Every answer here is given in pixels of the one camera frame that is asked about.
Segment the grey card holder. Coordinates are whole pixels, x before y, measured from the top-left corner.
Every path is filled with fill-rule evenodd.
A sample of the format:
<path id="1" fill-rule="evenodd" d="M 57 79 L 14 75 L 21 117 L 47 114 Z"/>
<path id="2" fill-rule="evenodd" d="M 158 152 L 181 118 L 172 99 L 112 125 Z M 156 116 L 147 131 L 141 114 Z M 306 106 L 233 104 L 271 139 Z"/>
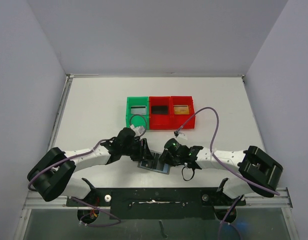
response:
<path id="1" fill-rule="evenodd" d="M 151 172 L 168 175 L 171 167 L 167 163 L 159 161 L 161 155 L 160 152 L 151 150 L 150 154 L 147 154 L 145 159 L 138 162 L 137 167 Z"/>

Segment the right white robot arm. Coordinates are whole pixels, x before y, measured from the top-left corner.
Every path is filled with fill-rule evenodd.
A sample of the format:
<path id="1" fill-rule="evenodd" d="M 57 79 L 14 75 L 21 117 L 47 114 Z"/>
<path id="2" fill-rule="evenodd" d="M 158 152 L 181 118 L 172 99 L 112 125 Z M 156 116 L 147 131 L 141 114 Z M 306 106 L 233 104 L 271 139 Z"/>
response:
<path id="1" fill-rule="evenodd" d="M 240 151 L 215 151 L 197 145 L 188 147 L 171 138 L 164 145 L 159 161 L 193 171 L 215 169 L 232 173 L 234 177 L 228 177 L 216 192 L 217 200 L 224 205 L 252 192 L 266 198 L 280 195 L 277 187 L 284 168 L 256 146 Z"/>

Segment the black credit card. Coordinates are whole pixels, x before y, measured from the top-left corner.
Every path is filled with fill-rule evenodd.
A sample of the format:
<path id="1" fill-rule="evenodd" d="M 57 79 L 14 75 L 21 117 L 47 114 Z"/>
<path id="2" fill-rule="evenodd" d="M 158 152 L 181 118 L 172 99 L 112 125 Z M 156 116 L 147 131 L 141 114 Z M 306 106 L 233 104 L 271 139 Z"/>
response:
<path id="1" fill-rule="evenodd" d="M 153 160 L 153 164 L 152 164 L 152 169 L 161 171 L 164 168 L 164 166 L 159 161 L 161 154 L 160 153 L 154 153 L 153 156 L 154 156 L 154 160 Z"/>

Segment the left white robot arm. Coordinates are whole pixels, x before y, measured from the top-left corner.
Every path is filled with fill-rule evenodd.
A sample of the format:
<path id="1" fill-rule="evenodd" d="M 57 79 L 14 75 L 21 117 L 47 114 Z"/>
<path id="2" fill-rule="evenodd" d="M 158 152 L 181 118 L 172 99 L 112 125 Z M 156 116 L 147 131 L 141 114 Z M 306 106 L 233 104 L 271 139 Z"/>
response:
<path id="1" fill-rule="evenodd" d="M 123 156 L 134 162 L 154 160 L 139 127 L 125 127 L 117 136 L 101 139 L 91 148 L 74 151 L 51 148 L 28 173 L 28 189 L 38 192 L 46 202 L 66 196 L 89 206 L 96 199 L 96 188 L 86 178 L 76 178 L 73 174 L 112 164 Z"/>

